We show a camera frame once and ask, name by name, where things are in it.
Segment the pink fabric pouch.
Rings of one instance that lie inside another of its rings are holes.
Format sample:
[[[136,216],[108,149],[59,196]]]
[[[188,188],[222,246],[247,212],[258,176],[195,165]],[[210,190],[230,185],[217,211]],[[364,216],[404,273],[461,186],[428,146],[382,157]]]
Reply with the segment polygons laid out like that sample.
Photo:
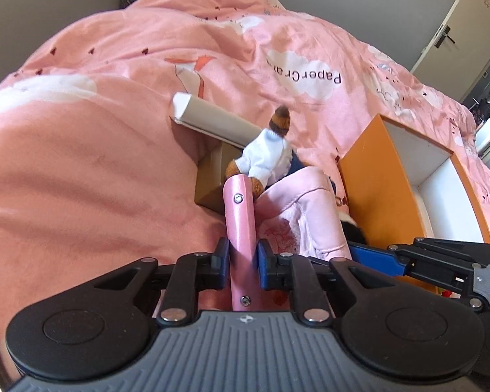
[[[255,202],[257,236],[275,253],[329,261],[351,258],[332,183],[308,166],[271,185]]]

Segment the tan square gift box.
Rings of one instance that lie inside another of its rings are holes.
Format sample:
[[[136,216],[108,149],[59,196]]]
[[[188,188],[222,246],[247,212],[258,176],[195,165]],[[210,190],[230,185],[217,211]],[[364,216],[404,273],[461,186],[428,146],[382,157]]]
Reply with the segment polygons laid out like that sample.
[[[228,143],[220,142],[212,151],[202,157],[197,166],[194,202],[220,215],[225,214],[223,187],[225,169],[240,157],[242,150]]]

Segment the brown sailor plush keychain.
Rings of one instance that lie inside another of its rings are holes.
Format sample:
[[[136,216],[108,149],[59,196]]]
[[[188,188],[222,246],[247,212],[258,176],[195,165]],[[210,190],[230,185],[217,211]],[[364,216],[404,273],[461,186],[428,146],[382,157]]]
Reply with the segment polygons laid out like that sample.
[[[271,116],[268,127],[243,149],[240,157],[228,163],[225,178],[238,174],[249,177],[256,200],[275,182],[310,166],[299,159],[286,138],[290,124],[289,108],[280,105]]]

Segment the long white box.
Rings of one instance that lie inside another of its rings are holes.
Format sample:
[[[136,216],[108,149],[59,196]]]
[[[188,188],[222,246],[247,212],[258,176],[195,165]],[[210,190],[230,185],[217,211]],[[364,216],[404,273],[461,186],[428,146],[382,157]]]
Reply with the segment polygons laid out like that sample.
[[[176,93],[171,104],[175,123],[237,148],[245,148],[262,131],[261,127],[188,93]]]

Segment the white black-eared plush toy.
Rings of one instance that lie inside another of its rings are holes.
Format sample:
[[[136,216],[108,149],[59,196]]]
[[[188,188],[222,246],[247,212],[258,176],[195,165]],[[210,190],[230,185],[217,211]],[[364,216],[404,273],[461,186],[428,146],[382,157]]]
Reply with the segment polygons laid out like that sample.
[[[365,235],[351,215],[348,215],[343,211],[339,211],[338,217],[341,221],[343,234],[348,242],[367,244]]]

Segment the orange cardboard box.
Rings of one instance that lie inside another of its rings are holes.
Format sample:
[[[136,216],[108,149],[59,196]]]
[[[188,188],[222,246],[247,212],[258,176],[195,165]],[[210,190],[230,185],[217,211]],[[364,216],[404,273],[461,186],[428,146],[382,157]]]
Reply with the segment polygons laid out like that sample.
[[[457,155],[378,115],[339,162],[349,212],[377,248],[419,237],[490,243],[490,228]]]

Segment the pink printed duvet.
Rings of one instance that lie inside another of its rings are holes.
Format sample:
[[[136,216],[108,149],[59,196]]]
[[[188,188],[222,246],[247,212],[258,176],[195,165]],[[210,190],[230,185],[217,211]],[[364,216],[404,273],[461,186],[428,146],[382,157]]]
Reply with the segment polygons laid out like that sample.
[[[490,170],[458,102],[343,28],[278,0],[139,0],[50,38],[0,85],[0,340],[22,308],[140,257],[223,234],[194,203],[211,141],[176,125],[188,91],[290,139],[332,173],[384,114],[455,151],[490,226]]]

